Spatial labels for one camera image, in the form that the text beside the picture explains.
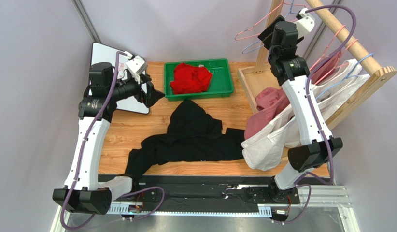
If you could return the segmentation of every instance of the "white robotic arm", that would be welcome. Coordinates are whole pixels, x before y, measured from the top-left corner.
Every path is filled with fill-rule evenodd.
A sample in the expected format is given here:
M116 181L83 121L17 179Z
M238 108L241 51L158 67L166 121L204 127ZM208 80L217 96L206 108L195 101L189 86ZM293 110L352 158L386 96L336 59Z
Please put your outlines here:
M150 77L143 74L147 63L140 56L133 56L128 52L125 54L129 59L126 62L127 70L131 73L129 76L133 77L126 82L119 80L113 83L113 67L110 63L102 62L90 67L90 85L79 104L79 135L73 163L64 188L55 189L53 192L53 200L61 206L67 201L66 210L70 212L106 214L112 201L131 192L133 181L129 176L117 176L101 185L98 182L101 149L113 112L117 108L116 102L135 96L139 102L151 107L164 94L156 91ZM142 90L142 84L147 85L147 92ZM103 110L108 95L111 98Z
M314 18L305 13L306 10L300 11L297 15L299 20L295 23L286 22L279 16L258 37L269 50L271 72L290 100L301 139L300 147L289 149L289 162L271 184L271 198L276 202L284 200L294 189L295 182L306 172L325 164L329 156L334 156L342 148L341 139L333 138L314 96L310 97L311 102L307 98L306 88L313 95L311 83L307 85L310 71L306 61L296 55L297 44L314 27ZM331 154L327 151L326 142L330 144Z

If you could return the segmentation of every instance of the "white cloth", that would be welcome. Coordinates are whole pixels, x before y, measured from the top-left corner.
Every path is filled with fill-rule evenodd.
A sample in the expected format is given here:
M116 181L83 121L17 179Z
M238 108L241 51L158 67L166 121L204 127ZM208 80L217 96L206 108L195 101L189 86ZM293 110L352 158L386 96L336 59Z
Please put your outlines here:
M353 69L357 60L351 59L344 63L348 63L348 65L339 69L338 72L329 77L320 86L313 85L315 96L342 80ZM361 69L362 66L360 64L357 65L351 75L357 75ZM317 101L319 102L318 106L323 119L327 120L330 118L369 77L366 74L346 79L320 96ZM288 105L259 133L242 142L243 156L250 168L263 171L272 169L280 163L285 146L292 148L300 144L300 133L296 119L293 116L293 108Z

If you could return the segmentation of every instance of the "wooden table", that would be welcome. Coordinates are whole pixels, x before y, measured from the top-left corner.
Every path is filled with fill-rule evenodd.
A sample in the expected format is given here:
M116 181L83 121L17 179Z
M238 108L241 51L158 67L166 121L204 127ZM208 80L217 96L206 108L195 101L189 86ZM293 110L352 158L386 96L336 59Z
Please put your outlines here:
M247 119L253 114L237 77L237 70L254 64L253 62L230 62L234 83L234 93L230 97L194 100L213 118L222 120L223 133L227 127L245 129ZM155 88L159 91L164 89L163 65L164 62L149 62L147 69ZM168 101L162 98L151 107L148 115L116 110L104 140L99 173L123 173L130 150L141 148L141 141L151 135L166 133L170 116L180 103L181 101ZM161 166L154 165L146 174L273 176L278 174L285 164L286 162L282 162L271 170L261 171L249 168L244 159L219 162L169 162ZM314 173L319 176L328 176L325 165L316 169Z

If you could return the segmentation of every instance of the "gray wall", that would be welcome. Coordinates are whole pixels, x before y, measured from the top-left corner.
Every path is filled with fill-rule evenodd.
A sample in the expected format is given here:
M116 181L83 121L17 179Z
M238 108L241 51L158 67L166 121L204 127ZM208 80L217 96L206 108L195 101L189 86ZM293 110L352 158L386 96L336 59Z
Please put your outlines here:
M303 0L295 3L306 4ZM234 36L262 19L269 12L271 0L83 0L83 4L104 44L150 61L255 61L257 51L247 55L241 51L257 38L238 42ZM293 12L300 9L295 6ZM288 10L285 5L283 15ZM265 25L266 20L246 35L262 32ZM312 36L299 44L299 54L304 53Z
M91 42L69 0L0 1L0 232L50 230Z
M355 37L382 66L397 68L397 1L355 0L344 5L357 16ZM347 13L339 10L336 17L350 28ZM326 33L310 63L321 56L332 36ZM346 185L361 231L397 231L397 75L333 133L344 143L334 159L336 181Z

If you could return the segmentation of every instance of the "red cloth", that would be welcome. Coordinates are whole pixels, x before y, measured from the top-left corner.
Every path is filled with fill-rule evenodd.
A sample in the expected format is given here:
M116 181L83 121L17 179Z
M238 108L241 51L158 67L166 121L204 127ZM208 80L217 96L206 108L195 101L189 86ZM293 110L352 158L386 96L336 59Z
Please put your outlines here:
M174 81L170 86L174 94L201 93L209 88L212 76L205 67L181 63L174 69Z
M244 138L249 139L261 131L277 114L281 113L289 104L283 89L268 87L255 98L258 113L247 121Z

